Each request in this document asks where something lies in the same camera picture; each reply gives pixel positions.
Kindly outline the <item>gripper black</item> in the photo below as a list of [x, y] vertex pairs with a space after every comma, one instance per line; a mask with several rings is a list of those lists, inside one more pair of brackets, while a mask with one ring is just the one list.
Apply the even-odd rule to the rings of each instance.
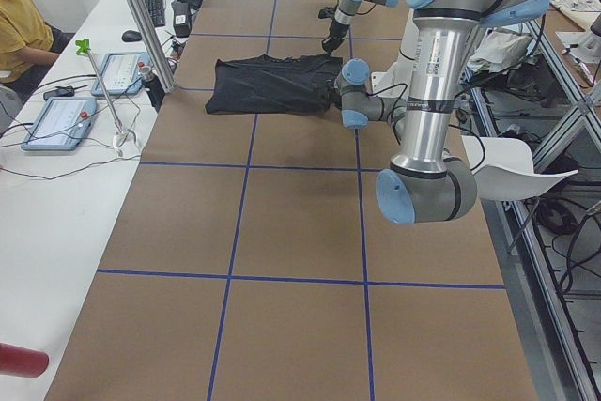
[[315, 77], [315, 102], [317, 108], [341, 107], [341, 97], [335, 86], [335, 76], [319, 73]]
[[329, 28], [329, 35], [321, 41], [321, 47], [326, 54], [331, 54], [337, 50], [345, 40], [348, 24], [339, 23], [333, 19]]

